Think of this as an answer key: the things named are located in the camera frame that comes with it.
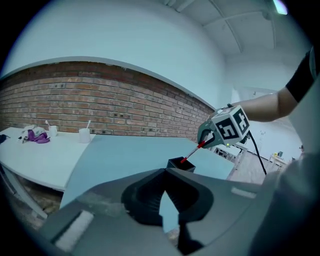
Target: white cup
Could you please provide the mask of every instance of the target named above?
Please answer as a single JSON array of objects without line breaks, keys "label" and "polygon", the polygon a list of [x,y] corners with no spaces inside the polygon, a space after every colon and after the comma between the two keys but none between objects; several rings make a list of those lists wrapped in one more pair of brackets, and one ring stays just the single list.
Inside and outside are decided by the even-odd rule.
[{"label": "white cup", "polygon": [[91,141],[90,130],[87,128],[79,129],[79,142],[89,143]]},{"label": "white cup", "polygon": [[58,127],[56,125],[51,125],[49,127],[49,132],[51,137],[55,137],[58,135]]}]

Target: cable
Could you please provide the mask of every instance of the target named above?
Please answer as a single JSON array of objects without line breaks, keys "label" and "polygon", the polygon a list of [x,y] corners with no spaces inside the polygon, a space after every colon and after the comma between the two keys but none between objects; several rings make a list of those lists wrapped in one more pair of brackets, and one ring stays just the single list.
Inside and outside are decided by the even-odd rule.
[{"label": "cable", "polygon": [[[233,105],[231,105],[231,104],[228,104],[227,106],[228,106],[229,108],[232,108],[232,107],[233,107]],[[267,175],[266,169],[265,169],[265,167],[264,167],[264,163],[262,162],[261,157],[260,157],[260,154],[259,154],[259,151],[258,151],[258,147],[257,147],[256,141],[255,141],[254,137],[252,136],[252,133],[251,133],[250,130],[248,131],[248,134],[250,135],[250,137],[251,137],[251,139],[252,139],[252,142],[253,142],[253,145],[254,145],[256,154],[257,154],[257,156],[258,156],[258,158],[259,158],[260,164],[261,164],[261,166],[262,166],[264,175]]]}]

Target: open black box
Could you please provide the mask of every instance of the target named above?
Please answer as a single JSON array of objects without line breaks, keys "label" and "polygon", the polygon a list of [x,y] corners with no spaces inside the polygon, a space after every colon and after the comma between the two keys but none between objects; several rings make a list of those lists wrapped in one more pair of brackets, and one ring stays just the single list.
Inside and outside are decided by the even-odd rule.
[{"label": "open black box", "polygon": [[168,163],[166,165],[167,168],[177,168],[183,171],[191,172],[193,173],[196,169],[196,167],[190,163],[188,160],[181,163],[181,160],[184,159],[183,156],[177,157],[177,158],[171,158],[168,160]]}]

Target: blue tabletop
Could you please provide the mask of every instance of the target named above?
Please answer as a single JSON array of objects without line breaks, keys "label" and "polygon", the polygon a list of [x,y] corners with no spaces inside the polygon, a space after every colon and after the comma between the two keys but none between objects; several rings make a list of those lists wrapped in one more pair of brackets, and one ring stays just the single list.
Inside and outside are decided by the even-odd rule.
[{"label": "blue tabletop", "polygon": [[[96,135],[77,162],[67,183],[61,205],[70,203],[90,188],[104,183],[167,167],[168,159],[185,157],[197,146],[187,138]],[[225,180],[234,164],[200,148],[188,159],[195,174]],[[178,211],[165,193],[161,200],[165,232],[175,228]]]}]

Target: ceiling light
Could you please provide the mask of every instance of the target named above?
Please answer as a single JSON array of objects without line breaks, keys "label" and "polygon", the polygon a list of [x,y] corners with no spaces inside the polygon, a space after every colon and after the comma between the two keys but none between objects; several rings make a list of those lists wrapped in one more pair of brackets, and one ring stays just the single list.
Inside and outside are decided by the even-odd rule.
[{"label": "ceiling light", "polygon": [[284,5],[283,2],[281,2],[280,0],[273,0],[273,3],[275,5],[275,8],[278,14],[283,14],[283,15],[288,14],[287,7]]}]

